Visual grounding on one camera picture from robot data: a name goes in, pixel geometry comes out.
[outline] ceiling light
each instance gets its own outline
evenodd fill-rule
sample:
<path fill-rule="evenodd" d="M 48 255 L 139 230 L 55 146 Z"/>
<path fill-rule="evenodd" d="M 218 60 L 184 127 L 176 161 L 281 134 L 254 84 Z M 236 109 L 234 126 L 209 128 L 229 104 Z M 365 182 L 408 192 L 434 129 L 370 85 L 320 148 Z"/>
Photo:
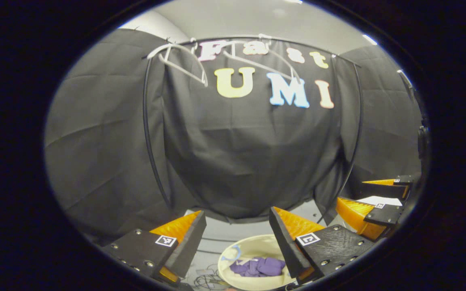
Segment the ceiling light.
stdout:
<path fill-rule="evenodd" d="M 375 42 L 375 40 L 371 39 L 368 35 L 366 34 L 363 34 L 362 37 L 364 37 L 367 41 L 369 41 L 371 44 L 373 44 L 374 46 L 377 45 L 377 42 Z"/>

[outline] purple cloth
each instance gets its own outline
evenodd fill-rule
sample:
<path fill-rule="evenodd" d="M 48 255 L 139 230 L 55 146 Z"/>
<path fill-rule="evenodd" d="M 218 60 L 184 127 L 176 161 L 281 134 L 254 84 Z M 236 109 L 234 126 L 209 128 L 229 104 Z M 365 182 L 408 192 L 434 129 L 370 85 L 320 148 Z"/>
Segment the purple cloth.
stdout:
<path fill-rule="evenodd" d="M 285 267 L 283 260 L 275 258 L 254 257 L 243 265 L 239 263 L 242 263 L 242 260 L 237 260 L 231 264 L 229 269 L 242 277 L 279 276 L 282 274 L 283 267 Z"/>

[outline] white plastic hanger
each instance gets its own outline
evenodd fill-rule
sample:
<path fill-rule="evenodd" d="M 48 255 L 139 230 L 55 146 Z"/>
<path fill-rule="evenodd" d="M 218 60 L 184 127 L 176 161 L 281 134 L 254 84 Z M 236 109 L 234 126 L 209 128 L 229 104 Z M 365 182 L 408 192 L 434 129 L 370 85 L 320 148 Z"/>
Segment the white plastic hanger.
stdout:
<path fill-rule="evenodd" d="M 202 75 L 201 75 L 201 78 L 195 76 L 194 74 L 188 72 L 187 70 L 181 68 L 180 66 L 172 63 L 172 61 L 169 61 L 168 60 L 168 55 L 170 55 L 170 50 L 172 48 L 178 48 L 184 52 L 187 52 L 189 53 L 190 55 L 192 55 L 192 57 L 197 61 L 197 63 L 199 64 L 199 67 L 201 68 L 202 70 Z M 146 58 L 147 59 L 151 59 L 152 57 L 154 57 L 157 53 L 161 52 L 162 50 L 167 50 L 165 56 L 161 56 L 159 55 L 159 60 L 162 61 L 163 63 L 165 63 L 166 65 L 172 67 L 172 68 L 175 68 L 183 73 L 185 73 L 186 75 L 188 75 L 189 77 L 192 77 L 194 79 L 196 79 L 197 81 L 199 81 L 200 83 L 202 83 L 204 85 L 204 87 L 207 87 L 208 86 L 208 77 L 206 76 L 206 72 L 204 71 L 204 67 L 202 66 L 202 63 L 199 61 L 199 59 L 197 58 L 196 55 L 194 55 L 193 51 L 195 50 L 195 48 L 192 48 L 192 50 L 189 50 L 188 48 L 185 48 L 184 46 L 180 46 L 179 44 L 163 44 L 162 46 L 159 46 L 159 48 L 156 48 L 155 50 L 153 50 L 152 52 L 150 52 Z"/>
<path fill-rule="evenodd" d="M 279 71 L 277 71 L 277 70 L 274 70 L 274 69 L 272 69 L 272 68 L 269 68 L 268 66 L 264 66 L 264 65 L 262 65 L 262 64 L 259 64 L 259 63 L 255 62 L 255 61 L 250 61 L 250 60 L 244 59 L 244 58 L 242 58 L 242 57 L 237 57 L 237 56 L 235 55 L 235 44 L 247 44 L 247 43 L 248 43 L 248 41 L 232 40 L 232 41 L 228 41 L 228 42 L 226 42 L 225 44 L 223 44 L 223 45 L 221 46 L 221 48 L 223 48 L 223 47 L 225 47 L 225 46 L 231 46 L 231 54 L 229 54 L 227 51 L 224 51 L 224 52 L 223 52 L 224 55 L 225 55 L 226 57 L 230 58 L 230 59 L 235 59 L 236 61 L 242 61 L 242 62 L 244 62 L 244 63 L 246 63 L 246 64 L 250 64 L 250 65 L 252 65 L 252 66 L 255 66 L 255 67 L 258 67 L 258 68 L 262 68 L 262 69 L 268 70 L 268 71 L 270 71 L 270 72 L 274 72 L 274 73 L 276 73 L 276 74 L 280 74 L 282 77 L 287 78 L 287 79 L 289 79 L 289 80 L 291 80 L 291 81 L 292 81 L 292 79 L 294 79 L 294 75 L 296 75 L 298 84 L 301 84 L 301 79 L 300 79 L 300 77 L 299 77 L 299 75 L 298 75 L 298 72 L 296 72 L 296 70 L 294 70 L 294 68 L 292 67 L 292 65 L 291 65 L 288 61 L 286 61 L 286 59 L 284 59 L 281 55 L 278 55 L 277 53 L 275 53 L 275 52 L 273 52 L 273 51 L 271 51 L 271 50 L 269 50 L 269 49 L 268 49 L 268 51 L 269 51 L 270 54 L 275 55 L 276 57 L 278 57 L 279 59 L 281 59 L 287 66 L 289 66 L 289 69 L 290 69 L 290 76 L 289 76 L 288 74 L 284 74 L 284 73 L 282 73 L 282 72 L 279 72 Z"/>

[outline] laundry basket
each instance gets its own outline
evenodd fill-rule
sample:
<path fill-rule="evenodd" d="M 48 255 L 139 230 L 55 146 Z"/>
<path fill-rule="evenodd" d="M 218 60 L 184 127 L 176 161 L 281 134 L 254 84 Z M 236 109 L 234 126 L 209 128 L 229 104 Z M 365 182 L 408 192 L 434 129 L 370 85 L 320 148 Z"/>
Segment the laundry basket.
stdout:
<path fill-rule="evenodd" d="M 252 236 L 230 245 L 222 252 L 218 259 L 218 274 L 231 286 L 246 291 L 272 290 L 294 282 L 294 279 L 290 277 L 287 265 L 283 268 L 280 276 L 271 277 L 242 277 L 229 269 L 229 266 L 234 264 L 237 259 L 247 261 L 254 257 L 284 260 L 273 234 Z"/>

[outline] yellow letter u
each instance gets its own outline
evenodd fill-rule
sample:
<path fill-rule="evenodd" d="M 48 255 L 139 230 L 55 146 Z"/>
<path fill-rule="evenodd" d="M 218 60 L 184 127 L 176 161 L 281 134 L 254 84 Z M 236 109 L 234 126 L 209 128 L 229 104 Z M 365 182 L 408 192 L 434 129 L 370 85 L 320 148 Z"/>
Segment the yellow letter u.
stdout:
<path fill-rule="evenodd" d="M 238 69 L 238 71 L 242 74 L 244 80 L 244 84 L 238 88 L 231 86 L 231 75 L 235 70 L 224 68 L 215 71 L 215 76 L 217 76 L 217 91 L 221 96 L 239 98 L 251 93 L 253 90 L 253 73 L 255 72 L 255 68 L 243 67 Z"/>

